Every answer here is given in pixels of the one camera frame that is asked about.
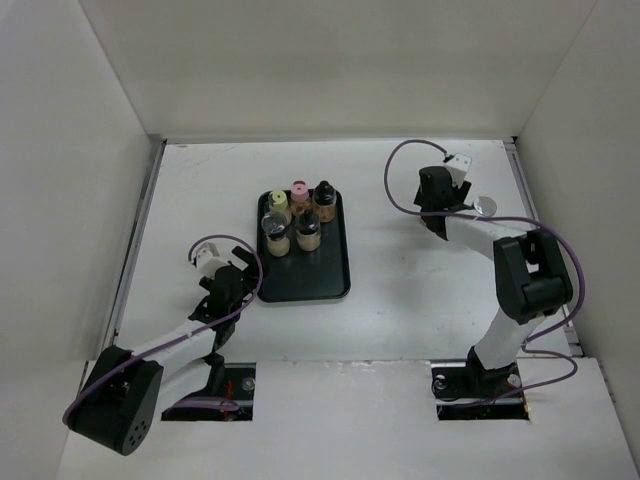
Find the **grey cap pepper grinder bottle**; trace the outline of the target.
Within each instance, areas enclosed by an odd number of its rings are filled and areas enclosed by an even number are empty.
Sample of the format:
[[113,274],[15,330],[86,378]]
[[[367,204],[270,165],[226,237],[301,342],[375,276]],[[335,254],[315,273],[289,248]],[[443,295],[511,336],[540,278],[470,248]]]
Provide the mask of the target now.
[[284,214],[267,212],[261,219],[261,228],[266,239],[267,250],[273,257],[281,258],[289,253],[288,222]]

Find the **yellow cap spice bottle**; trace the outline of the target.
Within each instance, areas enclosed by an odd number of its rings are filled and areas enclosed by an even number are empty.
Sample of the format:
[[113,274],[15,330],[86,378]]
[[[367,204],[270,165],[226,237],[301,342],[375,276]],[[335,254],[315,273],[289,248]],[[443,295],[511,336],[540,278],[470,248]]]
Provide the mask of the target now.
[[289,197],[284,190],[272,190],[268,195],[268,206],[270,212],[278,212],[285,217],[287,226],[291,224],[292,212]]

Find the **black cap grinder bottle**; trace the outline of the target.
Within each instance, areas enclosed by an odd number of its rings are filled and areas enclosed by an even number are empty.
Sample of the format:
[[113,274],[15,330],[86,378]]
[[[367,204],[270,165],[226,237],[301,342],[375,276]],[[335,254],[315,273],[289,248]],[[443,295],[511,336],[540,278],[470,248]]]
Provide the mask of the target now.
[[317,250],[321,244],[321,222],[312,210],[304,210],[296,217],[296,238],[298,246],[306,252]]

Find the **pink cap spice bottle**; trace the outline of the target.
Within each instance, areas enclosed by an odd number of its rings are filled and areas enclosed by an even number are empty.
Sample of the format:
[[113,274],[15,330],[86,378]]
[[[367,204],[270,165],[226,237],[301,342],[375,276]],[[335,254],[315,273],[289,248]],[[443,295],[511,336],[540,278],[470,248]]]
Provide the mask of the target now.
[[308,184],[303,180],[296,180],[290,189],[290,208],[294,217],[299,216],[304,211],[312,209],[312,199]]

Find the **small black cap spice bottle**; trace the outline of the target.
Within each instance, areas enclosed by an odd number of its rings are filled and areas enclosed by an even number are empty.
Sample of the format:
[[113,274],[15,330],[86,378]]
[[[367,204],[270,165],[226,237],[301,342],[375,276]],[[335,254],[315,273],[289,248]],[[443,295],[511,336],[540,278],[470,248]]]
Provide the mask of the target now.
[[321,223],[329,223],[334,219],[336,202],[336,189],[327,180],[322,180],[314,188],[312,196],[312,208]]

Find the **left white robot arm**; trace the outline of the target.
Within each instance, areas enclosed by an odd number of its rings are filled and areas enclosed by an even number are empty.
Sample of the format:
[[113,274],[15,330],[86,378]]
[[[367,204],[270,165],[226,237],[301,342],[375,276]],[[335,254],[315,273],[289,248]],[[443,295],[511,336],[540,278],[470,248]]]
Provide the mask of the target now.
[[245,242],[231,255],[222,259],[211,238],[191,249],[188,260],[201,276],[205,297],[172,332],[134,349],[104,349],[63,415],[70,431],[127,456],[157,418],[208,412],[226,418],[246,409],[247,400],[235,399],[225,380],[219,351],[255,300],[264,271]]

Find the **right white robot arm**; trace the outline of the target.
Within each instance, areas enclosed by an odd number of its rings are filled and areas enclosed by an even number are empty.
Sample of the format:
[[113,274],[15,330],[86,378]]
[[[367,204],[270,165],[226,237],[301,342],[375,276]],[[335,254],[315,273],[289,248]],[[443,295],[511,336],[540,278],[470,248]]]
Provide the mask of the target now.
[[432,370],[432,390],[444,401],[489,399],[516,387],[516,357],[526,339],[573,297],[555,236],[542,227],[499,223],[488,197],[467,204],[471,184],[464,176],[453,167],[424,167],[414,199],[428,230],[481,254],[494,268],[498,310],[487,332],[463,366]]

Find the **silver cap blue label bottle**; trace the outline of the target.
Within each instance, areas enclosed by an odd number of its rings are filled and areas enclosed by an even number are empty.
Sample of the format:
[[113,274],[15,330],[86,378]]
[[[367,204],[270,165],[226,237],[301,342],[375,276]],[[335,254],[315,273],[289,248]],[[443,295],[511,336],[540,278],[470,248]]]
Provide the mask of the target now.
[[488,196],[478,196],[473,201],[474,210],[483,217],[494,217],[498,210],[498,205],[494,199]]

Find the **black rectangular plastic tray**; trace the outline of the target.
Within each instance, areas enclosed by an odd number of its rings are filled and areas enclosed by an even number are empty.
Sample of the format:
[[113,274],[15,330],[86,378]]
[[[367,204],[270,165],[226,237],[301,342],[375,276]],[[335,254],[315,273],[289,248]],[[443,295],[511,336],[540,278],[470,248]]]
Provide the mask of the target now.
[[256,247],[261,258],[264,279],[258,296],[266,303],[336,300],[346,296],[351,288],[349,250],[345,226],[343,198],[337,196],[335,218],[321,226],[318,249],[306,252],[299,248],[296,229],[287,227],[289,252],[272,256],[266,247],[261,227],[268,212],[268,192],[257,200]]

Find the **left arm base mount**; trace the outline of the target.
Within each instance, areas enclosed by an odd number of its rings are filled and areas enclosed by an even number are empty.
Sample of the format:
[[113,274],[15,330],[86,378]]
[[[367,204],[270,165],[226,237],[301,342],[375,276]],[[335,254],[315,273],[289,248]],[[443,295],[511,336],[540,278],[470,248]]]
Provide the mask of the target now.
[[251,421],[255,363],[227,363],[212,352],[164,376],[154,417],[162,421]]

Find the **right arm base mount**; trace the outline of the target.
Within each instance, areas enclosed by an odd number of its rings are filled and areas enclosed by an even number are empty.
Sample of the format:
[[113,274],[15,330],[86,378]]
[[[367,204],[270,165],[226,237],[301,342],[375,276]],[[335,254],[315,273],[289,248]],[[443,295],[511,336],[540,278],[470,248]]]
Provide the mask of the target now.
[[529,420],[516,362],[485,369],[471,349],[464,362],[433,363],[431,391],[441,421]]

